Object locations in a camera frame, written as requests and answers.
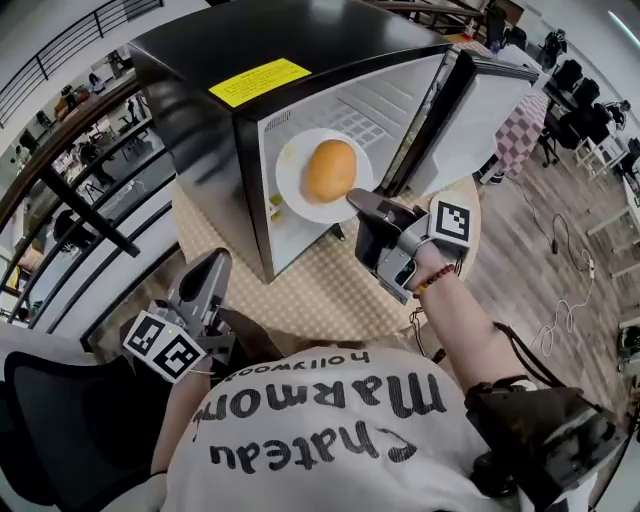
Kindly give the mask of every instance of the microwave door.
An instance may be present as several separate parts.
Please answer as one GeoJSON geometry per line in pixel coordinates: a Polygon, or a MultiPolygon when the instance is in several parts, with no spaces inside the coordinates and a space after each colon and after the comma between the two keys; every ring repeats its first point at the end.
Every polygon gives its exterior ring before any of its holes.
{"type": "Polygon", "coordinates": [[[495,152],[495,132],[537,77],[524,66],[463,50],[446,80],[441,77],[424,122],[412,127],[412,144],[392,163],[384,194],[397,196],[410,186],[421,196],[477,171],[495,152]]]}

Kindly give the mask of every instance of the pink checkered cloth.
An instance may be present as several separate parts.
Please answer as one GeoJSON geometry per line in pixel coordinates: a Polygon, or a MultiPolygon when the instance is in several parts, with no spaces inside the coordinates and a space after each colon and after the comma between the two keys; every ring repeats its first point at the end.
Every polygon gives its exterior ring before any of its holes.
{"type": "MultiPolygon", "coordinates": [[[[454,47],[458,50],[474,50],[487,57],[493,56],[489,49],[477,41],[459,43],[454,47]]],[[[513,174],[522,171],[522,164],[531,156],[544,128],[548,105],[549,98],[542,91],[527,94],[496,132],[496,156],[503,171],[513,174]]]]}

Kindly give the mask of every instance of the yellow warning label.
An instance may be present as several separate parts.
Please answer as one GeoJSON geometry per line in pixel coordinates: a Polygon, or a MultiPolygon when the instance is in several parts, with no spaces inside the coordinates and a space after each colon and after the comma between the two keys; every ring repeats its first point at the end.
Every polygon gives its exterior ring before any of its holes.
{"type": "Polygon", "coordinates": [[[214,85],[209,92],[232,107],[237,107],[276,87],[310,74],[311,71],[287,59],[278,59],[214,85]]]}

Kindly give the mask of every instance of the person's wrist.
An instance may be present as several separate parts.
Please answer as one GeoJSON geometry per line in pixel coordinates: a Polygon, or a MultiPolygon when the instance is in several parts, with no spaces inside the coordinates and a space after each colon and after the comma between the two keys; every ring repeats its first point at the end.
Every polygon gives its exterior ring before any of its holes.
{"type": "Polygon", "coordinates": [[[414,261],[416,262],[416,271],[407,283],[408,290],[414,290],[447,265],[440,251],[432,242],[420,246],[414,256],[414,261]]]}

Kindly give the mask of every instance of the bread roll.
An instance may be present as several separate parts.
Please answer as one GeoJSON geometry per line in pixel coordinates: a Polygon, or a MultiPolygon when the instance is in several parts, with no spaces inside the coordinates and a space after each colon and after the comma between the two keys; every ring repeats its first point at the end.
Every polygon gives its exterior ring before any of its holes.
{"type": "Polygon", "coordinates": [[[356,154],[341,140],[325,140],[307,166],[307,199],[330,203],[344,196],[356,180],[356,154]]]}

